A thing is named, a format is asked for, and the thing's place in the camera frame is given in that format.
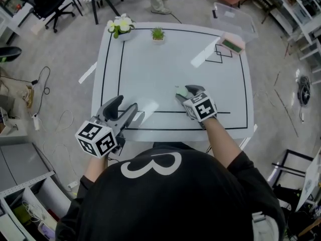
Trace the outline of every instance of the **black office chair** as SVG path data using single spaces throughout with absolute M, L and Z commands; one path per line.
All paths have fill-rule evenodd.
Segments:
M 46 24 L 46 30 L 47 30 L 49 28 L 48 24 L 51 21 L 54 21 L 54 33 L 57 32 L 56 25 L 57 25 L 57 20 L 59 16 L 63 14 L 71 14 L 72 17 L 75 16 L 73 12 L 64 12 L 64 9 L 66 9 L 72 3 L 69 3 L 62 9 L 59 9 L 59 7 L 63 4 L 65 0 L 22 0 L 22 1 L 29 3 L 33 6 L 33 14 L 38 19 L 47 18 L 52 13 L 55 13 L 54 16 Z

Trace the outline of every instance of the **white number 3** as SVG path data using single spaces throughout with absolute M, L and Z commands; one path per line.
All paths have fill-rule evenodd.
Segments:
M 148 163 L 145 167 L 141 168 L 140 170 L 130 171 L 128 169 L 128 165 L 130 164 L 130 162 L 127 162 L 121 165 L 120 170 L 122 174 L 129 179 L 135 179 L 135 178 L 141 177 L 142 175 L 147 173 L 150 169 L 154 169 L 157 173 L 166 176 L 166 175 L 172 174 L 175 170 L 177 170 L 182 162 L 182 156 L 180 153 L 177 153 L 177 152 L 160 154 L 160 155 L 173 155 L 175 158 L 173 165 L 166 168 L 158 165 L 154 160 L 151 160 L 150 163 Z

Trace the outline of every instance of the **person's left arm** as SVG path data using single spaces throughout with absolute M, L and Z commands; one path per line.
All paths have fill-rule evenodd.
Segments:
M 92 157 L 84 176 L 80 179 L 77 198 L 71 201 L 67 214 L 62 217 L 56 227 L 56 240 L 77 240 L 76 224 L 79 210 L 87 191 L 94 184 L 100 174 L 106 169 L 105 158 Z

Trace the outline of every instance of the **forearm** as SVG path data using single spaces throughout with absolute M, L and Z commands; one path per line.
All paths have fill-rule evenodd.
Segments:
M 85 177 L 92 182 L 95 182 L 100 174 L 106 169 L 106 159 L 105 158 L 95 158 L 92 157 L 89 161 L 89 165 L 85 172 Z
M 214 118 L 203 121 L 215 158 L 227 168 L 240 154 L 241 149 L 224 127 Z

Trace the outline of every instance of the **potted plant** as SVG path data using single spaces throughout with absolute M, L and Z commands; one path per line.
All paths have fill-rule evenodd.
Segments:
M 134 21 L 126 14 L 116 16 L 115 20 L 107 22 L 107 28 L 110 33 L 114 33 L 114 38 L 120 41 L 126 41 L 132 38 L 132 30 L 135 29 Z
M 165 41 L 165 33 L 161 27 L 154 28 L 151 31 L 151 36 L 155 44 L 162 44 Z

